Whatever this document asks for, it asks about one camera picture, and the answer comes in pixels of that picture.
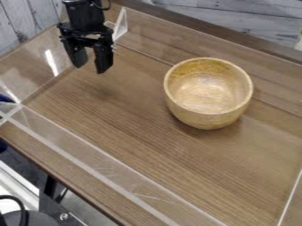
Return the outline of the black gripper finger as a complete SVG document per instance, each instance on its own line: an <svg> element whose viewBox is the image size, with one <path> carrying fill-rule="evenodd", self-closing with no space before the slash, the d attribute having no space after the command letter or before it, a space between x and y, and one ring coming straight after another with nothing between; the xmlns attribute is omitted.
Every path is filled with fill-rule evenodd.
<svg viewBox="0 0 302 226"><path fill-rule="evenodd" d="M114 51L110 46L97 44L94 46L95 51L95 65L97 65L97 73L105 73L109 68L114 65Z"/></svg>
<svg viewBox="0 0 302 226"><path fill-rule="evenodd" d="M81 68L89 61L86 53L86 46L78 43L75 40L63 39L66 53L77 68Z"/></svg>

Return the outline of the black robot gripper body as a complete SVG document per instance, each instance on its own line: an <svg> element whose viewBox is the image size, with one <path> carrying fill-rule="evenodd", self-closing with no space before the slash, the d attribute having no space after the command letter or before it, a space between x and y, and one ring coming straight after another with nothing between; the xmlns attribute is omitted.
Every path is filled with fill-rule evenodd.
<svg viewBox="0 0 302 226"><path fill-rule="evenodd" d="M102 0L62 0L62 3L69 21L61 22L57 27L66 50L110 49L114 45L114 30L106 26L105 12L111 9L111 0L107 0L107 5L103 5Z"/></svg>

